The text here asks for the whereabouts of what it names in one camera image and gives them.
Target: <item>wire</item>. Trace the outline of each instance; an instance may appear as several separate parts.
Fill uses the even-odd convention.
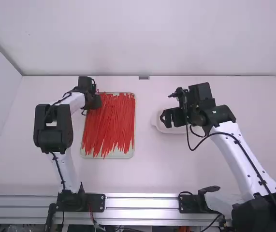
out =
[[[119,227],[114,227],[114,232],[118,231],[120,228],[122,227],[122,225],[120,225]]]
[[[144,232],[144,231],[136,230],[136,229],[129,228],[129,227],[119,227],[118,230],[119,230],[119,229],[127,230],[127,231]]]
[[[54,152],[50,151],[50,153],[53,155],[53,159],[52,160],[55,160],[55,164],[57,166],[57,170],[58,170],[58,174],[60,176],[60,179],[61,179],[61,184],[62,184],[62,189],[65,190],[66,187],[65,187],[65,181],[64,181],[64,178],[61,174],[61,171],[60,171],[60,167],[59,167],[59,163],[58,163],[58,158],[56,157],[56,155],[54,154]],[[65,221],[65,211],[63,209],[62,211],[62,221],[61,221],[61,228],[63,228],[64,226],[64,221]]]
[[[225,133],[225,132],[215,132],[215,133],[212,133],[212,134],[209,134],[208,136],[204,137],[203,139],[200,140],[200,142],[198,142],[198,144],[194,147],[194,148],[191,148],[190,147],[190,144],[189,144],[189,135],[188,135],[188,121],[187,121],[187,100],[186,100],[186,95],[185,93],[183,92],[183,96],[184,96],[184,103],[183,103],[183,107],[184,107],[184,116],[185,116],[185,124],[186,124],[186,137],[187,137],[187,145],[189,147],[189,149],[191,151],[194,151],[196,150],[207,138],[213,136],[213,135],[217,135],[217,134],[222,134],[222,135],[226,135],[226,136],[229,136],[231,138],[234,139],[234,142],[236,144],[239,145],[239,147],[241,148],[241,150],[243,151],[244,155],[246,156],[247,160],[249,161],[250,165],[252,166],[252,168],[254,169],[254,171],[256,172],[257,174],[257,177],[259,178],[260,182],[262,183],[262,185],[264,186],[264,188],[267,190],[272,202],[274,203],[275,207],[276,207],[276,200],[274,198],[274,196],[272,195],[272,192],[270,191],[269,187],[267,186],[265,180],[263,179],[263,177],[261,176],[261,174],[259,173],[258,169],[256,168],[255,164],[253,163],[253,161],[251,160],[251,158],[249,157],[249,155],[247,154],[247,152],[245,151],[245,149],[243,148],[243,146],[241,145],[240,141],[234,137],[233,135],[231,134],[228,134],[228,133]]]
[[[64,93],[64,95],[62,95],[62,99],[60,99],[60,100],[54,102],[52,105],[50,105],[50,108],[49,108],[49,109],[47,110],[47,112],[45,113],[44,122],[45,122],[47,116],[49,115],[50,111],[52,110],[52,107],[51,107],[51,106],[54,106],[54,105],[56,105],[56,104],[61,103],[63,100],[66,100],[67,98],[69,98],[71,95],[72,95],[72,93],[71,93],[70,91],[69,91],[69,92],[66,92],[66,93]]]
[[[204,137],[206,136],[205,132],[204,132],[204,136],[199,135],[199,134],[196,134],[196,133],[192,130],[192,124],[190,124],[189,130],[190,130],[190,132],[191,132],[192,134],[196,135],[196,136],[199,137],[199,138],[204,138]]]
[[[183,192],[180,192],[178,196],[180,196],[180,195],[183,194],[183,193],[187,193],[187,194],[189,194],[189,195],[193,195],[191,192],[183,191]]]
[[[57,166],[57,170],[58,170],[58,174],[60,176],[60,179],[61,179],[61,184],[62,184],[62,189],[65,190],[65,181],[64,181],[64,178],[61,174],[61,171],[60,171],[60,167],[59,167],[59,163],[58,163],[58,158],[56,157],[56,155],[54,154],[54,152],[50,151],[50,153],[53,155],[53,160],[55,160],[55,163],[56,163],[56,166]]]
[[[216,222],[216,220],[220,217],[220,216],[222,216],[222,214],[218,214],[217,216],[216,216],[216,218],[214,218],[214,220],[210,223],[210,225],[208,225],[207,227],[205,227],[202,231],[200,231],[200,232],[204,232],[204,231],[206,231],[207,229],[209,229],[213,224],[214,224],[214,222]]]

